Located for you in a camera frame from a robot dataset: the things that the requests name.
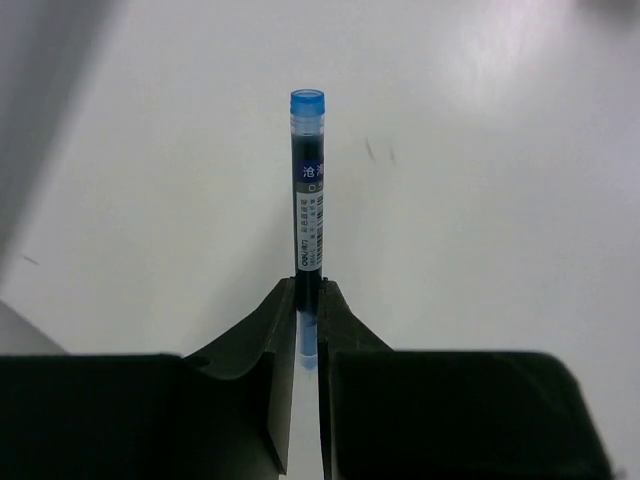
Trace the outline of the blue ink refill pen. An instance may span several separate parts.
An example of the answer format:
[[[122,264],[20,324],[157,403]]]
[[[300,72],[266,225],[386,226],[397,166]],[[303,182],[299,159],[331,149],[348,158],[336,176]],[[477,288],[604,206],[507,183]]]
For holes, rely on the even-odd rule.
[[[299,354],[317,367],[317,323],[323,263],[325,95],[299,89],[290,95],[295,304]]]

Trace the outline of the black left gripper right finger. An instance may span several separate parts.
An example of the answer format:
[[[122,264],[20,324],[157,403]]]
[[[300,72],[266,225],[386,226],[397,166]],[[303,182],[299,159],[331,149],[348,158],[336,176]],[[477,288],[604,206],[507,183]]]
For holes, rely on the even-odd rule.
[[[328,479],[611,479],[580,385],[531,351],[406,351],[325,281],[318,382]]]

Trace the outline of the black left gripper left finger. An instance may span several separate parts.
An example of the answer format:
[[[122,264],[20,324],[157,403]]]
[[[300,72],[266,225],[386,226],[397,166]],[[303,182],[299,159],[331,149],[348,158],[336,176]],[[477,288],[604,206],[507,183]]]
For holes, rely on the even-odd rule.
[[[276,479],[288,462],[296,311],[280,280],[181,357],[5,356],[5,479]]]

